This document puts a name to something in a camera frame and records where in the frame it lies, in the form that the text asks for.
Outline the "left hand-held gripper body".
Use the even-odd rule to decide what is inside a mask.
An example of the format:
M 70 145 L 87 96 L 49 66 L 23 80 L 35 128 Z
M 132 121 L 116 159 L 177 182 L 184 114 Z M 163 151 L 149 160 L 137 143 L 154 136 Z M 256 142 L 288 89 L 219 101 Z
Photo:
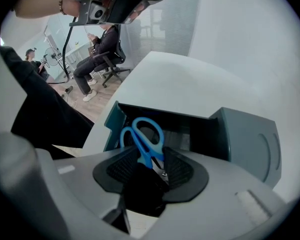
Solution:
M 108 22 L 116 0 L 76 0 L 79 13 L 75 23 L 70 26 L 102 25 Z

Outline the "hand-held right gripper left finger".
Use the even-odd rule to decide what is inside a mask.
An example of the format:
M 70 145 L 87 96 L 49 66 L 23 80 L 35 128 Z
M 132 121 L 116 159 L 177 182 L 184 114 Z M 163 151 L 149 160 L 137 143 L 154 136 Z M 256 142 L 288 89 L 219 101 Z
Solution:
M 120 195 L 106 192 L 93 178 L 95 166 L 118 155 L 118 149 L 59 160 L 53 160 L 44 149 L 36 152 L 44 183 L 65 222 L 69 240 L 132 239 L 103 220 L 119 207 Z

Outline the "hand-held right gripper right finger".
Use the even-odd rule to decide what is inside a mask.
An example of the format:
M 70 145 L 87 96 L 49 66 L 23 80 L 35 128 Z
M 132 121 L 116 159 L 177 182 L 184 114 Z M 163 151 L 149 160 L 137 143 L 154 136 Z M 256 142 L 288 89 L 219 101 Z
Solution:
M 220 159 L 179 150 L 202 164 L 206 188 L 193 200 L 168 204 L 144 240 L 259 240 L 285 215 L 285 202 L 259 179 Z

